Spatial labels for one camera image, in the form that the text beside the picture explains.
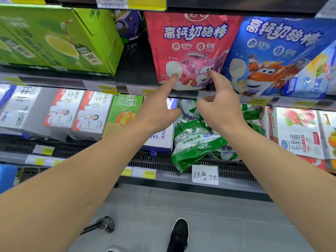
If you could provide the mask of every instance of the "handwritten price sign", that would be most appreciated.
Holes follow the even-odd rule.
[[[192,181],[194,183],[219,185],[218,166],[192,165]]]

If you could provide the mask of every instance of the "metal grille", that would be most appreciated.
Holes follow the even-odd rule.
[[[32,154],[37,144],[54,147],[55,149],[52,156],[57,158],[69,158],[88,147],[88,145],[77,145],[52,140],[25,140],[22,138],[0,136],[0,151],[3,152]],[[256,180],[247,169],[246,165],[242,162],[203,158],[195,164],[217,165],[220,177]],[[176,169],[171,161],[170,154],[157,154],[156,156],[151,156],[148,152],[138,152],[128,165],[178,172],[178,169]],[[191,168],[185,170],[185,173],[191,173]]]

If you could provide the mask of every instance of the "green cardboard box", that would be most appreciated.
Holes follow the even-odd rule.
[[[131,122],[144,100],[143,96],[123,95],[115,96],[105,125],[103,138],[112,135],[124,125]]]
[[[109,10],[1,4],[0,24],[60,72],[114,76],[124,47]]]
[[[0,64],[49,70],[49,65],[0,25]]]

